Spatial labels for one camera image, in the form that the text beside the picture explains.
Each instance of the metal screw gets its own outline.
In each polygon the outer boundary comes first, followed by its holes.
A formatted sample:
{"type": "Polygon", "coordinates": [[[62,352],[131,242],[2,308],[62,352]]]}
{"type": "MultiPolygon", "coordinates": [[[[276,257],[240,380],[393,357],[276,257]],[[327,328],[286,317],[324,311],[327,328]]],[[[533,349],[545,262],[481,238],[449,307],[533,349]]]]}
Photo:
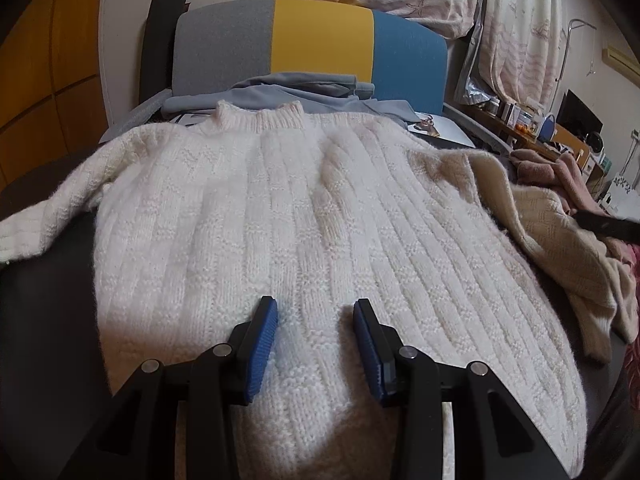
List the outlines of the metal screw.
{"type": "Polygon", "coordinates": [[[226,357],[231,354],[231,351],[231,345],[228,345],[226,343],[220,343],[219,345],[215,345],[213,347],[213,354],[218,357],[226,357]]]}
{"type": "Polygon", "coordinates": [[[142,371],[145,374],[152,374],[153,372],[158,370],[159,367],[160,367],[160,363],[155,359],[147,359],[145,362],[142,363],[142,366],[141,366],[142,371]]]}
{"type": "Polygon", "coordinates": [[[487,375],[489,367],[480,361],[476,361],[475,363],[471,363],[471,371],[476,375],[487,375]]]}
{"type": "Polygon", "coordinates": [[[403,346],[398,353],[405,359],[414,359],[418,355],[417,349],[412,346],[403,346]]]}

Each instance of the air conditioner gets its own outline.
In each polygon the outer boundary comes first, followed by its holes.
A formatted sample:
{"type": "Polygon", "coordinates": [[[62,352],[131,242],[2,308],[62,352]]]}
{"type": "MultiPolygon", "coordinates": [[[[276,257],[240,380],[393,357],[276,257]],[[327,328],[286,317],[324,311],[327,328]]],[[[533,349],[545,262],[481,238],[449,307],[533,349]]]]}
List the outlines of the air conditioner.
{"type": "Polygon", "coordinates": [[[634,58],[620,52],[614,46],[608,46],[602,49],[602,60],[613,70],[621,73],[633,84],[640,87],[640,64],[634,58]]]}

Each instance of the knitted sweater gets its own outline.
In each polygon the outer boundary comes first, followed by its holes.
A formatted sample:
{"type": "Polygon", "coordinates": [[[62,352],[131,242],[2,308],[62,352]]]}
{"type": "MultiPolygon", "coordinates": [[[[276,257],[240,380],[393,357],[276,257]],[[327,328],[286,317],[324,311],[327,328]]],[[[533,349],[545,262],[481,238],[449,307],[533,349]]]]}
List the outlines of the knitted sweater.
{"type": "MultiPolygon", "coordinates": [[[[235,413],[243,478],[388,478],[397,413],[368,392],[358,298],[438,362],[487,362],[576,476],[586,409],[568,340],[476,181],[509,193],[491,155],[435,150],[385,118],[221,104],[196,126],[148,124],[102,147],[0,224],[0,260],[45,251],[100,204],[95,293],[113,390],[144,359],[194,358],[261,295],[276,298],[261,392],[235,413]]],[[[505,224],[509,197],[493,197],[505,224]]]]}

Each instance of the white sweater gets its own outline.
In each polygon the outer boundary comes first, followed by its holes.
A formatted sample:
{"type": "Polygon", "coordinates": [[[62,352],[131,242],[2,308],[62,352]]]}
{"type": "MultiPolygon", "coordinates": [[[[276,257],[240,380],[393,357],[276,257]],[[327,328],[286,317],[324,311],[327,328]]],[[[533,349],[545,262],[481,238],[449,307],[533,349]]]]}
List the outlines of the white sweater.
{"type": "Polygon", "coordinates": [[[105,145],[0,224],[0,260],[43,252],[100,202],[95,293],[113,390],[144,359],[196,357],[276,298],[262,390],[236,410],[244,478],[388,478],[397,413],[368,392],[358,298],[437,362],[487,362],[575,476],[578,371],[532,271],[481,206],[484,166],[504,178],[491,155],[435,150],[384,118],[221,104],[202,124],[148,124],[105,145]]]}

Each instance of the black monitor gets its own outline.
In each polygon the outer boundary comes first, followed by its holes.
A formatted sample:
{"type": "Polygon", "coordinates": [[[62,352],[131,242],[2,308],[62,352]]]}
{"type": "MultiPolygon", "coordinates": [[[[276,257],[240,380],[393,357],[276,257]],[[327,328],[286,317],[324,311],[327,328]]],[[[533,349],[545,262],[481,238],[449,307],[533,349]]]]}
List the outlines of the black monitor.
{"type": "Polygon", "coordinates": [[[599,118],[571,90],[568,90],[562,99],[556,123],[564,126],[580,140],[584,140],[591,132],[600,133],[602,130],[599,118]]]}

